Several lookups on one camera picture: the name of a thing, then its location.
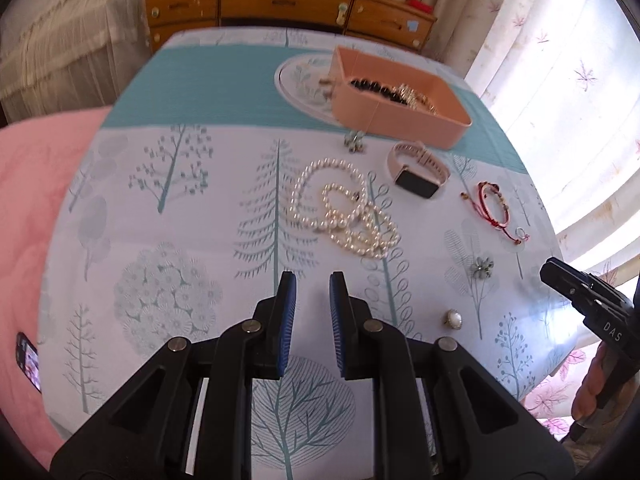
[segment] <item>bed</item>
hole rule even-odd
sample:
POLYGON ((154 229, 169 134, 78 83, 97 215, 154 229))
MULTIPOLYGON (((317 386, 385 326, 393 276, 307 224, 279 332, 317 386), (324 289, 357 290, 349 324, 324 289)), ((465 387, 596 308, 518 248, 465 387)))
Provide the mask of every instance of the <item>bed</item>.
POLYGON ((60 202, 109 110, 55 114, 0 130, 0 412, 44 466, 62 438, 15 364, 15 335, 38 340, 40 281, 60 202))
POLYGON ((9 123, 113 104, 149 58, 143 0, 12 0, 0 18, 9 123))

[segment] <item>phone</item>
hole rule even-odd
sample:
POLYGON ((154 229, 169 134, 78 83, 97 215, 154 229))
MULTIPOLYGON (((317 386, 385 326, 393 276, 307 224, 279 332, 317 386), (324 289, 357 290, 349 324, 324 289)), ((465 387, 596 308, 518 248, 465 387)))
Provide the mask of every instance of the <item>phone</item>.
POLYGON ((15 360, 20 370, 31 381, 31 384, 40 391, 40 374, 38 373, 38 351, 22 332, 18 333, 15 343, 15 360))

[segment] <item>white curtain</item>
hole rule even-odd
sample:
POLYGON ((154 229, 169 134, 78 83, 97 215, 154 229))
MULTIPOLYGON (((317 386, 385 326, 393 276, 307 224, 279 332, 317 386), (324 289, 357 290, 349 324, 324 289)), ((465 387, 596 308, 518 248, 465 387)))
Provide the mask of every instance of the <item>white curtain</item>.
POLYGON ((503 0, 466 81, 520 153, 565 260, 615 286, 637 277, 640 41, 616 0, 503 0))

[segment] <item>pink watch strap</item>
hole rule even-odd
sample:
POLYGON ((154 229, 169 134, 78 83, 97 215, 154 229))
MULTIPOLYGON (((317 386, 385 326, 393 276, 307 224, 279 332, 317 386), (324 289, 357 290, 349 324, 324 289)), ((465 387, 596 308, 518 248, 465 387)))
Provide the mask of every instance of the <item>pink watch strap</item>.
POLYGON ((406 167, 406 164, 402 164, 398 160, 398 155, 409 155, 417 160, 417 163, 422 167, 427 168, 436 178, 429 177, 423 173, 416 173, 421 178, 430 180, 438 186, 443 186, 449 179, 449 168, 433 153, 431 153, 425 145, 421 142, 398 142, 389 152, 386 157, 386 164, 391 173, 393 180, 396 180, 402 170, 406 167))

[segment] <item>turquoise stripe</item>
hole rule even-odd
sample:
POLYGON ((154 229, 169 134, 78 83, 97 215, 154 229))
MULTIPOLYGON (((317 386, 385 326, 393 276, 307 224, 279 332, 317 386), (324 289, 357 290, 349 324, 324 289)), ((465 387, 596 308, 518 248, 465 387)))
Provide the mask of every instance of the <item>turquoise stripe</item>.
MULTIPOLYGON (((244 124, 345 133, 290 106, 273 84, 277 67, 307 49, 268 45, 160 50, 133 79, 103 127, 244 124)), ((453 153, 526 173, 506 135, 472 92, 452 87, 473 119, 453 153)))

